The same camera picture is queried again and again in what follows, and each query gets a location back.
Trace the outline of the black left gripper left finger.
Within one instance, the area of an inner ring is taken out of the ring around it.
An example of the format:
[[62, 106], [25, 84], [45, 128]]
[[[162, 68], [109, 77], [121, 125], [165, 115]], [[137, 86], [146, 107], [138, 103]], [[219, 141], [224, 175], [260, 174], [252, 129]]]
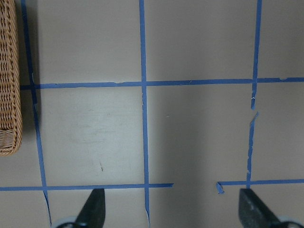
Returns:
[[105, 214], [105, 190], [93, 189], [75, 220], [76, 227], [102, 228]]

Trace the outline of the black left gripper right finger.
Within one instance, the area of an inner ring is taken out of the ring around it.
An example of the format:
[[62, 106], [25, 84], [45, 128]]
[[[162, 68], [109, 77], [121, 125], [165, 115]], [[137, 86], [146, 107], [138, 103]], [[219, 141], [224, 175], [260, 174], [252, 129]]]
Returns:
[[244, 228], [274, 228], [281, 224], [252, 189], [240, 189], [238, 217]]

